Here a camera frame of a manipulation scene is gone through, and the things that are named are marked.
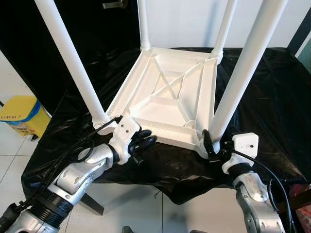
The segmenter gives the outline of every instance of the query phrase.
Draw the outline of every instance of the yellow container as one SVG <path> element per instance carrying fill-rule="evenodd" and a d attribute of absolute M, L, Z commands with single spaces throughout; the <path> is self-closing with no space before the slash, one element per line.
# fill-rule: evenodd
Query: yellow container
<path fill-rule="evenodd" d="M 0 110 L 0 121 L 6 122 L 22 136 L 41 137 L 50 121 L 35 96 L 14 96 Z"/>

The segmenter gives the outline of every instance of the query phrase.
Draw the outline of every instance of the white wall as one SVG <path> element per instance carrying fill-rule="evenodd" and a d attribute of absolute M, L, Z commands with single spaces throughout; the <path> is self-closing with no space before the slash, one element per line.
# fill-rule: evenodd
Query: white wall
<path fill-rule="evenodd" d="M 227 0 L 146 0 L 154 47 L 213 47 Z M 262 0 L 238 0 L 225 47 L 243 47 Z M 289 0 L 269 47 L 287 47 L 311 6 Z"/>
<path fill-rule="evenodd" d="M 33 93 L 0 51 L 0 101 L 6 103 L 14 95 Z"/>

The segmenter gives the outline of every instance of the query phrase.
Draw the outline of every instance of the tile floor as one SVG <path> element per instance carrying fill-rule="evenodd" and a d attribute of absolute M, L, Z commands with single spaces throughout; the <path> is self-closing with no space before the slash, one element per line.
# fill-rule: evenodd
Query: tile floor
<path fill-rule="evenodd" d="M 0 122 L 0 214 L 12 202 L 24 200 L 20 176 L 37 142 Z M 157 189 L 144 185 L 93 184 L 88 193 L 105 207 L 103 216 L 78 204 L 63 222 L 61 233 L 245 233 L 235 191 L 213 189 L 184 205 L 173 204 Z"/>

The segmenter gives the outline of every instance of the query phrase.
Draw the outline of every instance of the black tablecloth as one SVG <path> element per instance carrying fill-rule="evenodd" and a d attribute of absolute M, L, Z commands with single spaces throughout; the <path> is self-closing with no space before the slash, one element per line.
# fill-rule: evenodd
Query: black tablecloth
<path fill-rule="evenodd" d="M 179 48 L 210 52 L 209 48 Z M 241 49 L 225 49 L 217 70 L 216 104 L 238 60 Z M 101 53 L 84 62 L 93 86 L 107 109 L 136 61 L 139 49 Z M 284 48 L 267 49 L 228 126 L 259 135 L 257 160 L 275 171 L 284 184 L 311 183 L 310 74 Z M 73 86 L 61 102 L 21 177 L 26 196 L 38 186 L 51 162 L 79 138 L 93 131 L 91 116 Z M 229 130 L 223 138 L 228 137 Z M 95 145 L 111 135 L 95 135 Z M 116 165 L 97 183 L 146 184 L 163 191 L 174 203 L 184 203 L 220 185 L 231 184 L 221 162 L 208 163 L 196 152 L 157 143 L 140 154 L 141 166 L 130 160 Z M 254 165 L 264 181 L 270 176 Z"/>

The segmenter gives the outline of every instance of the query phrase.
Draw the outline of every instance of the black cable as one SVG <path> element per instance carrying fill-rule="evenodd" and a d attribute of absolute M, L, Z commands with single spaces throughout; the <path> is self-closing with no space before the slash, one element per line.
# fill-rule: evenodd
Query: black cable
<path fill-rule="evenodd" d="M 36 195 L 40 194 L 41 192 L 43 192 L 46 187 L 52 182 L 52 179 L 54 178 L 54 175 L 56 174 L 57 170 L 59 169 L 59 167 L 61 166 L 63 160 L 65 158 L 67 158 L 67 156 L 70 154 L 70 150 L 72 150 L 73 148 L 77 147 L 78 145 L 80 145 L 83 141 L 85 141 L 86 139 L 90 138 L 91 136 L 93 136 L 94 134 L 96 134 L 98 131 L 102 130 L 103 128 L 105 128 L 107 125 L 111 124 L 112 122 L 116 121 L 120 121 L 122 119 L 122 116 L 119 117 L 115 117 L 112 120 L 110 120 L 109 122 L 105 123 L 104 125 L 102 125 L 101 127 L 99 127 L 98 129 L 94 130 L 93 132 L 91 132 L 90 134 L 88 134 L 87 136 L 83 137 L 82 139 L 80 139 L 78 142 L 76 142 L 75 144 L 73 144 L 68 150 L 66 150 L 57 160 L 55 160 L 55 162 L 53 163 L 53 165 L 49 168 L 48 172 L 46 173 L 45 177 L 43 178 L 43 180 L 41 181 L 39 187 L 31 194 L 31 196 L 29 198 L 27 198 L 24 202 L 21 202 L 21 205 L 19 205 L 16 210 L 20 213 L 21 211 L 25 210 L 26 208 L 28 208 L 31 204 L 32 201 L 34 200 L 34 198 L 36 197 Z"/>
<path fill-rule="evenodd" d="M 274 198 L 273 198 L 273 195 L 272 195 L 272 192 L 271 192 L 272 180 L 273 180 L 273 179 L 270 179 L 270 181 L 269 181 L 269 185 L 268 185 L 268 195 L 269 195 L 270 203 L 272 204 L 274 210 L 275 210 L 276 212 L 278 212 L 278 208 L 277 208 L 277 206 L 276 206 L 276 204 L 275 204 L 275 202 L 274 202 Z"/>
<path fill-rule="evenodd" d="M 286 215 L 287 215 L 288 228 L 289 228 L 288 232 L 292 233 L 292 229 L 293 229 L 293 231 L 295 233 L 296 232 L 296 228 L 295 228 L 295 225 L 294 225 L 294 222 L 293 222 L 292 212 L 291 212 L 290 204 L 289 204 L 289 201 L 288 201 L 288 198 L 287 198 L 287 194 L 285 192 L 285 189 L 284 189 L 281 181 L 278 179 L 278 177 L 273 173 L 273 171 L 271 171 L 269 168 L 267 168 L 264 164 L 262 164 L 261 162 L 253 159 L 252 157 L 250 157 L 250 156 L 248 156 L 246 154 L 243 154 L 243 153 L 241 153 L 239 151 L 236 151 L 236 150 L 232 150 L 231 152 L 235 153 L 235 154 L 238 154 L 238 155 L 240 155 L 240 156 L 242 156 L 242 157 L 244 157 L 246 159 L 249 159 L 249 160 L 253 161 L 254 163 L 258 164 L 259 166 L 261 166 L 262 168 L 267 170 L 274 177 L 274 179 L 276 180 L 277 184 L 281 188 L 283 196 L 284 196 L 284 199 L 285 199 Z"/>

